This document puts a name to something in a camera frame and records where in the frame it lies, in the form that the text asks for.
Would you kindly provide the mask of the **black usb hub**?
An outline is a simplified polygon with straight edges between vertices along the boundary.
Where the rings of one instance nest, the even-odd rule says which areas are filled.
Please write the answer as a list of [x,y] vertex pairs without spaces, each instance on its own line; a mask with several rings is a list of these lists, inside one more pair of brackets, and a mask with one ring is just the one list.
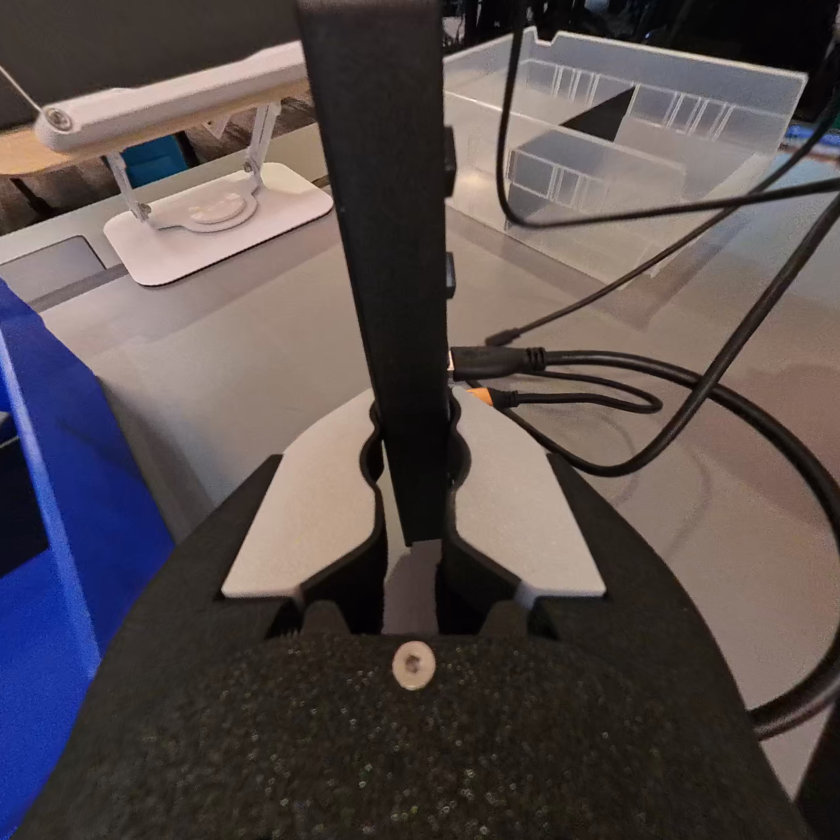
[[298,26],[404,540],[448,492],[439,2],[298,2]]

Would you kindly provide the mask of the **wooden board with dark panel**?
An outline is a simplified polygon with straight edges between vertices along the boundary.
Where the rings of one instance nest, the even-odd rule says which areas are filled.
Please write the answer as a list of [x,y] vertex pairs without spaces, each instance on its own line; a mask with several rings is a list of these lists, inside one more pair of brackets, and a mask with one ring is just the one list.
[[[111,88],[138,88],[242,60],[300,40],[296,3],[280,1],[2,1],[2,176],[30,175],[104,154],[45,147],[34,125],[47,105]],[[283,99],[304,80],[274,90]],[[211,118],[207,112],[142,129],[122,147]]]

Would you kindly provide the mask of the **grey desk pad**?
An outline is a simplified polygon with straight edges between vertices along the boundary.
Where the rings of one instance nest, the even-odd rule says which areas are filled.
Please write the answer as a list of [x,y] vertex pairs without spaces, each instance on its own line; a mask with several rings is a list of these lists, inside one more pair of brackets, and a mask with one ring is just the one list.
[[89,241],[74,235],[3,263],[1,278],[10,287],[63,287],[105,269]]

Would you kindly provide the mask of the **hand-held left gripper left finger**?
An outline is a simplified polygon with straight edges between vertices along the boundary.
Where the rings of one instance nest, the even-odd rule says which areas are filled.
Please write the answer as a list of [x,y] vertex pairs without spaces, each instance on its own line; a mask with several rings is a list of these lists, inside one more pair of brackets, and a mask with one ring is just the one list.
[[305,585],[373,534],[375,484],[361,461],[375,433],[373,404],[372,389],[363,391],[283,453],[222,584],[227,599],[301,601]]

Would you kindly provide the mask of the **grey desk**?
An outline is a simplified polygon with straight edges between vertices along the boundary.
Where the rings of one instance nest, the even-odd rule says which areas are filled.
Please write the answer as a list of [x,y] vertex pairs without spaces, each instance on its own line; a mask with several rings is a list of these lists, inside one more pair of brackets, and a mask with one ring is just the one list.
[[[655,276],[522,343],[703,372],[830,199],[744,208]],[[369,386],[333,215],[163,289],[114,269],[68,286],[41,316],[106,386],[177,541]],[[838,477],[838,227],[724,382]],[[678,576],[750,707],[817,664],[838,621],[834,541],[802,480],[750,427],[706,405],[653,464],[587,480]]]

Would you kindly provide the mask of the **blue plastic bin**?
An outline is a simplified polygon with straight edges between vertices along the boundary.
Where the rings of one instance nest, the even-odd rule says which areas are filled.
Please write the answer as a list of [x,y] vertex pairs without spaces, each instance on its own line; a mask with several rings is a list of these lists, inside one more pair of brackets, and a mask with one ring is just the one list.
[[2,560],[2,838],[23,822],[174,543],[93,372],[2,283],[2,411],[46,546]]

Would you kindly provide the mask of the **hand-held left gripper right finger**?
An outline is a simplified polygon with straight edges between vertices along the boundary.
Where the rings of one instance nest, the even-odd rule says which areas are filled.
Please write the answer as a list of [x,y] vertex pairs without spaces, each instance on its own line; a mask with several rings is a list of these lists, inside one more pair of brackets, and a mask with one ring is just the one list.
[[492,573],[499,567],[512,574],[511,599],[604,596],[604,580],[543,447],[465,388],[451,394],[467,455],[455,489],[455,536],[491,561]]

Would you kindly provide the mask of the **white folding stand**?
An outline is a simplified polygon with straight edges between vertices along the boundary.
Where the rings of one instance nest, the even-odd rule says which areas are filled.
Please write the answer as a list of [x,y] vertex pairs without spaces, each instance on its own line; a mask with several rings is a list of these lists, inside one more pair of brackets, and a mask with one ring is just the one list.
[[[44,106],[34,132],[55,152],[102,147],[129,208],[103,232],[138,285],[168,286],[332,211],[331,195],[283,164],[266,163],[281,111],[274,90],[305,76],[303,47],[293,40],[211,69]],[[122,137],[202,112],[227,117],[250,102],[255,126],[240,171],[151,203],[138,200]]]

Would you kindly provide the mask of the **clear plastic bin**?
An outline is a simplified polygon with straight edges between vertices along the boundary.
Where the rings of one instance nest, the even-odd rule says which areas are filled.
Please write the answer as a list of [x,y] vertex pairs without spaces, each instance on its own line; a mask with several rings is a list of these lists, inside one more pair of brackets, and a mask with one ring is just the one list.
[[[602,283],[712,216],[531,230],[511,224],[496,163],[511,37],[444,60],[444,116],[458,173],[448,204]],[[505,183],[521,217],[577,219],[737,196],[764,177],[806,83],[800,72],[560,33],[523,34]],[[635,87],[614,142],[561,124]]]

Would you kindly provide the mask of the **blue box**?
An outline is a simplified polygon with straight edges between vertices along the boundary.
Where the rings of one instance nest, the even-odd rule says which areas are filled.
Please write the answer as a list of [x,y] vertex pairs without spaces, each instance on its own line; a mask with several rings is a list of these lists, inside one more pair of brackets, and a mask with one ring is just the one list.
[[182,147],[173,134],[131,146],[121,156],[132,188],[158,182],[188,169]]

